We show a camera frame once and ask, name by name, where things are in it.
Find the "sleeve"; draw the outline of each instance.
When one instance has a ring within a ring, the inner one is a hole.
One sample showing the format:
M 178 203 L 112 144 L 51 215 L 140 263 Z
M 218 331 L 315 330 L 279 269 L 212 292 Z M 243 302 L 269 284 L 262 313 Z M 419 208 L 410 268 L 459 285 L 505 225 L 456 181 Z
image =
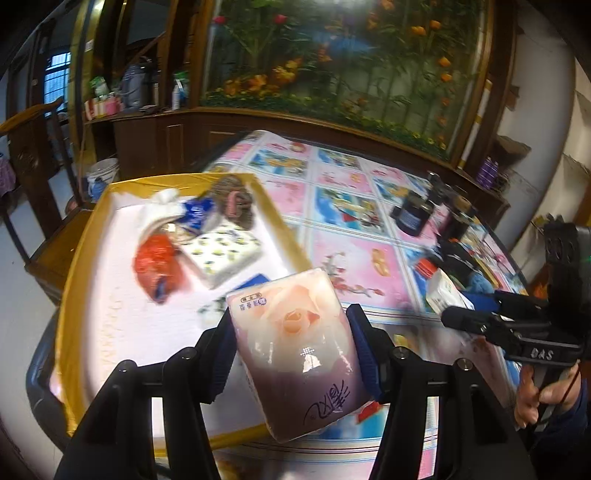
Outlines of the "sleeve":
M 536 455 L 567 455 L 587 429 L 587 381 L 581 382 L 581 392 L 573 408 L 557 415 L 534 439 Z

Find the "finger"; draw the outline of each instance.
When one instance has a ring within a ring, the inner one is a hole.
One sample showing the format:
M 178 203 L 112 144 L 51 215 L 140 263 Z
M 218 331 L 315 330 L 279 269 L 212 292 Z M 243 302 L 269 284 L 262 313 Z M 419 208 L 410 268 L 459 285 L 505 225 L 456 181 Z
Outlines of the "finger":
M 520 429 L 524 429 L 525 427 L 527 427 L 527 422 L 523 418 L 521 418 L 521 415 L 519 415 L 519 413 L 517 412 L 517 408 L 515 408 L 515 410 L 513 411 L 513 416 L 515 417 L 515 423 Z
M 580 377 L 574 379 L 573 382 L 574 375 L 578 376 L 577 370 L 574 371 L 573 375 L 571 375 L 571 373 L 569 372 L 569 376 L 565 380 L 561 380 L 559 382 L 548 385 L 540 393 L 540 401 L 548 405 L 556 405 L 560 403 L 564 398 L 564 406 L 565 409 L 568 410 L 579 397 L 579 392 L 581 390 Z M 571 387 L 569 394 L 565 398 L 564 395 L 569 389 L 571 383 L 573 384 L 573 386 Z
M 526 381 L 526 383 L 519 385 L 517 389 L 517 402 L 537 407 L 540 402 L 539 394 L 538 387 L 532 381 Z
M 514 417 L 517 425 L 524 429 L 528 424 L 538 421 L 538 410 L 532 407 L 515 406 Z
M 534 383 L 534 367 L 528 364 L 521 367 L 521 371 L 519 372 L 519 383 L 522 385 Z
M 531 405 L 517 404 L 515 406 L 517 414 L 527 423 L 534 424 L 538 421 L 538 408 Z

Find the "blue cloth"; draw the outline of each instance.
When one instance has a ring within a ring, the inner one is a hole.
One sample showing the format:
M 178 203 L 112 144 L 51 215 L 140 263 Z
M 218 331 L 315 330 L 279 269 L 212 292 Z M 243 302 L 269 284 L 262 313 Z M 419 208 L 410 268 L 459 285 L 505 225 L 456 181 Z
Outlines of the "blue cloth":
M 467 292 L 485 294 L 491 294 L 495 292 L 495 288 L 492 286 L 492 283 L 484 278 L 484 275 L 480 272 L 472 272 L 468 278 L 468 282 L 468 288 L 466 289 Z
M 587 381 L 583 380 L 573 408 L 554 416 L 545 430 L 535 435 L 536 455 L 566 455 L 576 446 L 587 429 L 587 402 Z

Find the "window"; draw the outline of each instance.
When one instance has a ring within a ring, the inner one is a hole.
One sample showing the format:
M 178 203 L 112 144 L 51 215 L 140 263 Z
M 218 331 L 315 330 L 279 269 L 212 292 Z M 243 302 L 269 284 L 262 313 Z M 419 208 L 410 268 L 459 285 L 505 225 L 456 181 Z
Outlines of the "window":
M 51 103 L 61 96 L 66 98 L 71 56 L 70 53 L 60 53 L 48 60 L 45 69 L 45 103 Z M 65 103 L 62 103 L 58 111 L 65 109 Z

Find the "plastic tablecloth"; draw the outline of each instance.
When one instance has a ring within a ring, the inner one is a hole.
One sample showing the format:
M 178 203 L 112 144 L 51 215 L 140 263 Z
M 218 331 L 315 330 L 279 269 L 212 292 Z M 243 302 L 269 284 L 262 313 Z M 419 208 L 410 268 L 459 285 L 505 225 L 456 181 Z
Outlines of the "plastic tablecloth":
M 416 262 L 436 244 L 438 218 L 419 237 L 399 230 L 389 213 L 409 190 L 425 195 L 421 177 L 374 161 L 255 131 L 206 167 L 255 173 L 314 267 L 330 276 L 343 306 L 359 303 L 424 359 L 452 364 L 470 358 L 503 406 L 510 408 L 518 366 L 482 338 L 446 329 L 425 300 L 426 279 Z M 474 224 L 462 239 L 502 290 L 524 293 L 511 262 L 487 229 Z M 216 452 L 222 475 L 241 480 L 365 479 L 384 430 L 388 406 L 372 403 L 320 432 L 279 445 L 251 442 Z M 437 399 L 427 406 L 420 478 L 433 474 Z

